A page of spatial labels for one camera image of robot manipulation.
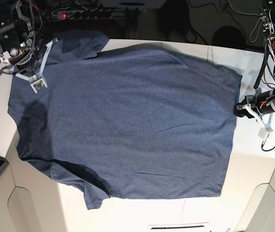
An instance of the white plastic part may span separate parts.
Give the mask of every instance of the white plastic part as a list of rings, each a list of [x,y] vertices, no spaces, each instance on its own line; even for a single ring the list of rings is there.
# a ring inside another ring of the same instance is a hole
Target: white plastic part
[[[47,49],[45,51],[45,54],[43,56],[43,60],[42,60],[42,63],[41,63],[40,72],[39,72],[39,76],[38,76],[39,79],[43,76],[43,71],[44,71],[46,61],[47,61],[50,49],[52,47],[52,44],[53,44],[52,40],[46,44]]]
[[[37,93],[37,91],[39,89],[41,89],[42,87],[47,87],[47,82],[46,82],[44,76],[41,76],[40,78],[38,78],[36,75],[29,77],[29,76],[25,76],[20,73],[16,73],[15,76],[22,80],[29,81],[31,88],[33,89],[33,91],[35,93]]]
[[[259,117],[259,115],[255,111],[252,110],[250,104],[245,105],[244,109],[246,109],[257,120],[257,122],[261,125],[261,129],[258,133],[258,136],[263,140],[267,139],[269,134],[273,132],[273,130],[271,128],[271,124],[270,123],[265,124],[262,121],[262,119]]]

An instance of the power strip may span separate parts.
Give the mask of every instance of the power strip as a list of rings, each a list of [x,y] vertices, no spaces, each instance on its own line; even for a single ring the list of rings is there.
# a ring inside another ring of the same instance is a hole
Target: power strip
[[[112,19],[114,12],[105,10],[74,10],[57,12],[58,20],[71,19]]]

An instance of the shirt sleeve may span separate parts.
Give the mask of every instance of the shirt sleeve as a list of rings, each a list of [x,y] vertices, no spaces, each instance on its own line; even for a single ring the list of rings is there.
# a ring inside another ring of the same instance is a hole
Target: shirt sleeve
[[[99,31],[70,31],[55,34],[58,42],[52,47],[46,65],[97,56],[109,38]]]

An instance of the red wire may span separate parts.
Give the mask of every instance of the red wire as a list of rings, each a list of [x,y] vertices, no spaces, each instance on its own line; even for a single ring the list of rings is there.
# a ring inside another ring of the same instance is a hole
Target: red wire
[[[267,101],[260,102],[260,109],[263,107],[264,104],[266,104]]]
[[[36,11],[37,11],[37,13],[39,14],[40,19],[41,19],[41,25],[40,25],[40,28],[37,30],[37,32],[39,32],[39,31],[41,30],[41,28],[42,28],[42,25],[43,25],[43,20],[42,20],[42,17],[41,17],[40,11],[39,11],[39,9],[36,7],[36,5],[34,5],[34,4],[32,3],[32,6],[36,9]]]
[[[264,84],[266,84],[267,85],[267,87],[269,87],[270,89],[275,89],[275,87],[272,87],[272,86],[270,86],[272,83],[267,83],[267,81],[265,80],[265,76],[264,76],[264,74],[262,75],[262,78],[263,78],[263,83]]]

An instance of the white table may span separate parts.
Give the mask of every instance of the white table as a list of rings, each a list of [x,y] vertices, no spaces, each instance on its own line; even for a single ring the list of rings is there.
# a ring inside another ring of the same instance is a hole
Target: white table
[[[152,43],[139,40],[110,40],[104,50]],[[187,43],[162,42],[178,51],[221,64],[243,75],[240,100],[254,92],[263,54]],[[58,184],[22,162],[15,146],[16,124],[8,115],[12,77],[0,76],[0,155],[10,162],[16,186],[30,191],[42,231],[145,231],[148,225],[209,222],[212,232],[233,231],[255,190],[268,183],[275,168],[275,150],[264,153],[258,138],[259,125],[246,117],[237,119],[233,149],[222,194],[218,198],[179,200],[106,199],[99,210],[88,211],[83,194]],[[275,144],[274,133],[268,144]]]

